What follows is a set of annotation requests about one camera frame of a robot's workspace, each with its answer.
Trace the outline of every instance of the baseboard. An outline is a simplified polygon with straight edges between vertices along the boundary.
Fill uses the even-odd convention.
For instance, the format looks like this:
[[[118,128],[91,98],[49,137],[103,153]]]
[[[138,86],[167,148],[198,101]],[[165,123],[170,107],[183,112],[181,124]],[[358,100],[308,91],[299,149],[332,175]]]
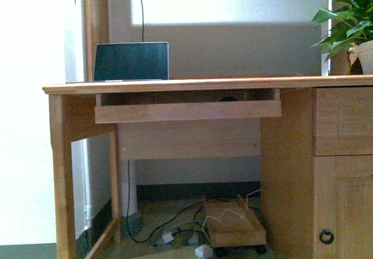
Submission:
[[[236,198],[237,194],[246,196],[259,189],[260,181],[226,182],[226,183],[192,183],[137,185],[138,201],[165,201],[206,198]]]
[[[78,258],[85,258],[85,256],[103,234],[111,218],[111,200],[109,200],[92,219],[91,228],[85,230],[76,240],[76,253]]]
[[[57,259],[56,244],[16,244],[0,246],[1,259]]]

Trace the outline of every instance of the potted plant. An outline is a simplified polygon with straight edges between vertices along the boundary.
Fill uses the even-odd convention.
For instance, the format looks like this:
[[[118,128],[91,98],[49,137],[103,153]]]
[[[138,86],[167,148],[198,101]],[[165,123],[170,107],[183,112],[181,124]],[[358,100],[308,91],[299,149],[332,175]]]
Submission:
[[[336,10],[320,9],[313,22],[334,20],[329,35],[314,46],[328,53],[327,60],[341,50],[357,54],[364,74],[373,74],[373,0],[335,0],[347,5]]]

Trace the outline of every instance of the desk drawer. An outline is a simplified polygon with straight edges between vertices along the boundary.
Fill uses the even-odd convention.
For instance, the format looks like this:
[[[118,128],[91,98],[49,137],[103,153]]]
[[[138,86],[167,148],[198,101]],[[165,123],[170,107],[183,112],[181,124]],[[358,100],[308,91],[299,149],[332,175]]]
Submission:
[[[315,89],[313,114],[314,155],[373,154],[373,87]]]
[[[281,116],[278,90],[211,90],[102,95],[96,123]]]
[[[277,116],[281,116],[279,100],[96,107],[96,123],[242,119]]]

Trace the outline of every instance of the white wall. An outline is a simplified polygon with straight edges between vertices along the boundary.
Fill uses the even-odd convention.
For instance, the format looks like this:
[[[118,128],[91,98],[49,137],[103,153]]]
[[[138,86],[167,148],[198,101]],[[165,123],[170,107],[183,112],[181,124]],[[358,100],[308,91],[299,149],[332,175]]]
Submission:
[[[48,96],[61,83],[61,0],[0,0],[0,245],[55,242]]]
[[[145,41],[170,44],[170,77],[321,74],[325,0],[143,0]],[[139,0],[110,0],[111,42],[140,42]],[[139,160],[138,185],[260,180],[260,157]]]
[[[109,136],[107,134],[88,139],[88,164],[93,218],[111,198]]]

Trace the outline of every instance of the metal ring pull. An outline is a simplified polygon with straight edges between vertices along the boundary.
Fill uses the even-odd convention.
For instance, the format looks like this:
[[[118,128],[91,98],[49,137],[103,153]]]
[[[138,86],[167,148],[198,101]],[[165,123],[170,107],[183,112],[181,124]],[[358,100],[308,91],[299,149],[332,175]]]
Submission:
[[[319,239],[320,241],[323,243],[323,244],[331,244],[333,241],[334,241],[334,235],[331,231],[329,230],[323,230],[321,233],[320,233],[320,236],[319,236]]]

